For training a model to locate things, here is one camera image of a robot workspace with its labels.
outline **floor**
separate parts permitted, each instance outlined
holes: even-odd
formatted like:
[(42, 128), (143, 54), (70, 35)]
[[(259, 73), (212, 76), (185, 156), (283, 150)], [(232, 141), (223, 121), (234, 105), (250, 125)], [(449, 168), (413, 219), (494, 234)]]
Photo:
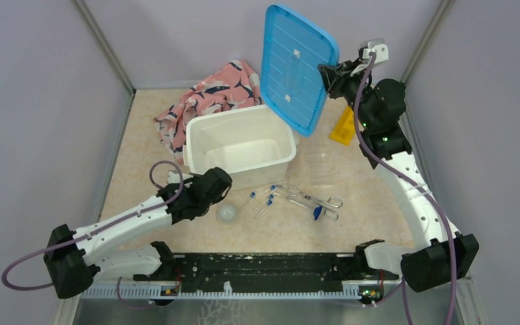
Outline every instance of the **floor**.
[[(174, 104), (185, 90), (139, 90), (130, 112), (123, 142), (108, 190), (101, 220), (130, 209), (156, 193), (148, 170), (172, 155), (159, 142), (152, 119)], [(274, 201), (255, 219), (250, 204), (231, 224), (216, 218), (218, 204), (204, 217), (155, 229), (125, 245), (144, 246), (165, 241), (173, 252), (185, 253), (308, 253), (352, 252), (357, 244), (384, 239), (413, 247), (408, 226), (389, 188), (371, 169), (354, 140), (347, 147), (328, 138), (345, 107), (345, 101), (328, 100), (314, 134), (301, 137), (297, 156), (282, 184), (297, 186), (320, 198), (343, 200), (338, 221), (314, 221), (311, 212), (283, 199)], [(155, 179), (166, 183), (168, 167), (159, 167)], [(240, 208), (251, 190), (231, 191), (226, 202)]]

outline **towel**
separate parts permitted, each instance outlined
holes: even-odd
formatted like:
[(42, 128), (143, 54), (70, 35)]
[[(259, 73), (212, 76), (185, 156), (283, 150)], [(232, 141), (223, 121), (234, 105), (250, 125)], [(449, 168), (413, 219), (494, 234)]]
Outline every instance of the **towel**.
[(232, 60), (221, 70), (202, 80), (180, 100), (154, 118), (160, 142), (184, 164), (182, 146), (186, 125), (197, 116), (262, 104), (260, 78), (242, 60)]

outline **yellow object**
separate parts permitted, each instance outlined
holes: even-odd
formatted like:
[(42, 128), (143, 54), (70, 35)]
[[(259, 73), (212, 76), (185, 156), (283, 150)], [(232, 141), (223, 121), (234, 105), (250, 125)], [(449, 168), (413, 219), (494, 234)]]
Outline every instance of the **yellow object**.
[(342, 116), (340, 116), (338, 123), (336, 123), (334, 127), (334, 131), (330, 133), (330, 139), (349, 146), (354, 134), (353, 111), (349, 106), (346, 106), (344, 113), (342, 113)]

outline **wall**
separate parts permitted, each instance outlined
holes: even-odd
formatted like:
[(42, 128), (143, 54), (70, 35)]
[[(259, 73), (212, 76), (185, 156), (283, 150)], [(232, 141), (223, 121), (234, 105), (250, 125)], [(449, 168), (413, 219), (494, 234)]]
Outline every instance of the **wall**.
[[(70, 1), (0, 0), (0, 277), (54, 227), (97, 219), (128, 101)], [(40, 257), (10, 276), (47, 279)], [(51, 324), (58, 303), (0, 281), (0, 324)]]
[(520, 1), (457, 1), (408, 105), (437, 199), (481, 245), (490, 324), (520, 324)]
[[(439, 5), (439, 0), (284, 0), (328, 31), (341, 60), (353, 60), (363, 41), (383, 37), (389, 63), (379, 80), (400, 78)], [(187, 85), (234, 58), (260, 71), (264, 17), (270, 0), (86, 0), (136, 88)]]

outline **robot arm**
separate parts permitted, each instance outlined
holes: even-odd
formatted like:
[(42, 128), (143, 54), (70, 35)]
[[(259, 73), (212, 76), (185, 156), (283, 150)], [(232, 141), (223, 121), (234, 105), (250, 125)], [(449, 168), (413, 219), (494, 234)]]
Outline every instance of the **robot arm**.
[(155, 229), (205, 215), (210, 205), (225, 198), (232, 179), (220, 168), (210, 169), (204, 175), (184, 175), (184, 188), (175, 200), (165, 205), (179, 191), (179, 184), (171, 180), (178, 181), (178, 175), (169, 174), (169, 185), (156, 195), (108, 220), (73, 231), (67, 225), (53, 230), (48, 247), (87, 237), (45, 254), (45, 264), (59, 298), (78, 295), (94, 281), (103, 279), (171, 277), (174, 256), (164, 242), (128, 251), (117, 248)]
[[(346, 61), (337, 66), (320, 65), (318, 70), (328, 95), (331, 98), (345, 98), (352, 109), (358, 88), (361, 83), (365, 83), (357, 112), (357, 118), (364, 127), (361, 135), (365, 145), (375, 156), (409, 177), (417, 186), (378, 164), (361, 144), (360, 148), (394, 194), (412, 232), (414, 248), (373, 240), (357, 246), (355, 258), (368, 273), (385, 269), (402, 275), (410, 288), (421, 292), (450, 281), (448, 237), (437, 211), (426, 199), (430, 191), (419, 173), (412, 146), (398, 124), (399, 117), (406, 110), (406, 86), (393, 79), (383, 79), (372, 88), (371, 74), (367, 80), (362, 80), (372, 52), (376, 53), (376, 62), (388, 59), (387, 46), (382, 39), (376, 39), (364, 44), (359, 50), (360, 57), (355, 61)], [(452, 231), (449, 240), (453, 240), (456, 247), (457, 274), (458, 278), (462, 278), (475, 258), (479, 245), (473, 235), (463, 236), (455, 225), (451, 222), (449, 224)]]

